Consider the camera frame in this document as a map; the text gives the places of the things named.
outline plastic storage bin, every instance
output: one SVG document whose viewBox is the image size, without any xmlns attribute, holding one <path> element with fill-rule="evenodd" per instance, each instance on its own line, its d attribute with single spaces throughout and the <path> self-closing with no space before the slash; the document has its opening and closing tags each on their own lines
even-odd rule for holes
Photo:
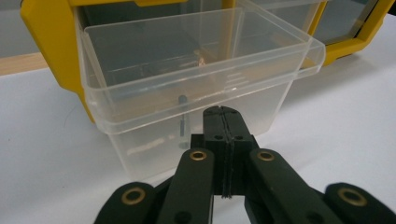
<svg viewBox="0 0 396 224">
<path fill-rule="evenodd" d="M 291 82 L 321 67 L 323 44 L 251 4 L 81 31 L 81 78 L 98 128 L 132 180 L 172 174 L 212 105 L 264 133 Z"/>
</svg>

